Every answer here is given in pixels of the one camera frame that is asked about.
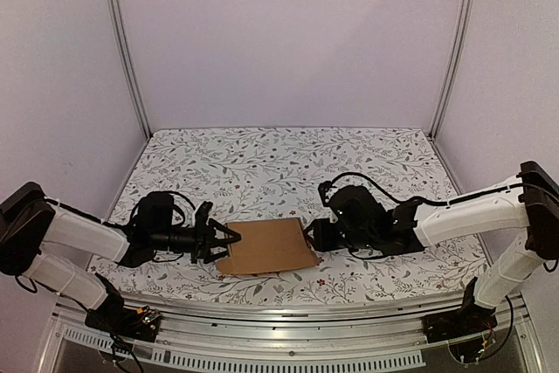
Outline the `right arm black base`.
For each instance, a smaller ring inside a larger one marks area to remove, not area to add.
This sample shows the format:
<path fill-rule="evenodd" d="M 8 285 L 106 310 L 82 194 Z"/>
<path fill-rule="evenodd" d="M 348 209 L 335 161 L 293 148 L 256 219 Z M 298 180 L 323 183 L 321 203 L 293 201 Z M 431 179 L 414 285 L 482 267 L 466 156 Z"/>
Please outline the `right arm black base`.
<path fill-rule="evenodd" d="M 466 286 L 461 306 L 457 309 L 428 314 L 421 320 L 428 343 L 442 342 L 486 331 L 497 326 L 495 307 L 477 304 L 474 277 Z"/>

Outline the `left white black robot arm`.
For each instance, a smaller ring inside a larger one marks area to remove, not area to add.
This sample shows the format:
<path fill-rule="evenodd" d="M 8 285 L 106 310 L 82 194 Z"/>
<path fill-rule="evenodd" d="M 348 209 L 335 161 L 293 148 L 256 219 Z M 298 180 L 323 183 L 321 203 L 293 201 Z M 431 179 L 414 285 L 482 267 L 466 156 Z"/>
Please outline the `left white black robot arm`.
<path fill-rule="evenodd" d="M 28 182 L 1 204 L 1 272 L 96 310 L 97 320 L 110 332 L 123 332 L 130 316 L 110 282 L 45 248 L 64 245 L 128 268 L 154 260 L 158 252 L 187 254 L 192 262 L 204 263 L 227 256 L 225 248 L 240 241 L 240 234 L 210 217 L 210 202 L 193 206 L 192 222 L 186 223 L 175 203 L 179 196 L 150 192 L 126 224 L 112 224 L 49 198 L 37 183 Z"/>

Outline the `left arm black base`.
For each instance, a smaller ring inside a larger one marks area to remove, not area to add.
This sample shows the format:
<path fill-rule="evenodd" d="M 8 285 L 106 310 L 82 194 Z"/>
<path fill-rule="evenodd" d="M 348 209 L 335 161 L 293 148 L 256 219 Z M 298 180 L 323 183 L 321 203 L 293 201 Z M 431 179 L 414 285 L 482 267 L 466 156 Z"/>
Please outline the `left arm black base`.
<path fill-rule="evenodd" d="M 116 288 L 104 277 L 98 274 L 96 277 L 105 286 L 107 297 L 97 309 L 87 311 L 85 325 L 113 335 L 154 342 L 162 314 L 150 306 L 136 309 L 125 307 Z"/>

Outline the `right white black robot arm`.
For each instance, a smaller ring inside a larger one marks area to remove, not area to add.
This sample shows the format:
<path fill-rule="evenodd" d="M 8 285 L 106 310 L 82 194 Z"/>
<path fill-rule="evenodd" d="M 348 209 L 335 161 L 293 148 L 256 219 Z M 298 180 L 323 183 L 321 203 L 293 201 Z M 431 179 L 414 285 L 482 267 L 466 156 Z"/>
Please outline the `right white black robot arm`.
<path fill-rule="evenodd" d="M 318 252 L 346 249 L 376 251 L 376 259 L 422 252 L 449 239 L 486 231 L 521 229 L 517 239 L 472 285 L 452 327 L 469 335 L 506 295 L 536 268 L 558 259 L 558 185 L 536 162 L 521 164 L 518 174 L 484 190 L 433 201 L 411 197 L 386 210 L 362 185 L 318 187 L 331 218 L 315 219 L 303 232 Z"/>

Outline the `brown cardboard box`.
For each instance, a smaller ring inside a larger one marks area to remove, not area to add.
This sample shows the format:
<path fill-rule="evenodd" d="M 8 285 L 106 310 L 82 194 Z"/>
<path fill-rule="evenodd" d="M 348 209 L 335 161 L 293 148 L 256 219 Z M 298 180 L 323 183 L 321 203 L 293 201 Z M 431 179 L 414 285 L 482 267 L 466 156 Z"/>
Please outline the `brown cardboard box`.
<path fill-rule="evenodd" d="M 217 261 L 222 274 L 282 273 L 319 264 L 299 218 L 238 221 L 227 227 L 239 233 L 241 240 L 228 245 L 228 256 Z"/>

